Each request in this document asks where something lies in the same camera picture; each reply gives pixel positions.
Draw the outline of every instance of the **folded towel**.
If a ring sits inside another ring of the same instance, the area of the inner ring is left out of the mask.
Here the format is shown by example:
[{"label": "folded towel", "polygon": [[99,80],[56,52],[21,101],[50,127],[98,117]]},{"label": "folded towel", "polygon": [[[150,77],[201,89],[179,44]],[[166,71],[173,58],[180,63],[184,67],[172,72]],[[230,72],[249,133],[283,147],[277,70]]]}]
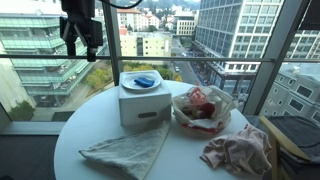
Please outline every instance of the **folded towel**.
[{"label": "folded towel", "polygon": [[133,179],[143,179],[148,173],[169,130],[163,121],[155,129],[98,143],[80,154],[92,160],[121,170]]},{"label": "folded towel", "polygon": [[227,170],[263,175],[271,169],[267,155],[271,151],[268,136],[247,125],[244,130],[212,139],[200,156],[213,169],[225,162]]}]

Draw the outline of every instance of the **round white table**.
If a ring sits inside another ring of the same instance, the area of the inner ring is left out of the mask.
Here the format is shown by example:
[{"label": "round white table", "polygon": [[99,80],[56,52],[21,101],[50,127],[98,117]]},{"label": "round white table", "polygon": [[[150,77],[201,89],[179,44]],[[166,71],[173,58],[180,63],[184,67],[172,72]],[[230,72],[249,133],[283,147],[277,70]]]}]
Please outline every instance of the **round white table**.
[{"label": "round white table", "polygon": [[[165,81],[172,96],[193,85]],[[76,110],[62,129],[55,148],[54,170],[57,180],[124,179],[120,172],[86,160],[78,152],[106,139],[132,133],[120,125],[119,89],[104,91]],[[238,111],[231,111],[231,122],[215,136],[200,135],[182,127],[172,116],[170,130],[145,179],[261,179],[252,175],[233,175],[224,165],[211,169],[199,156],[213,137],[243,130],[248,123]]]}]

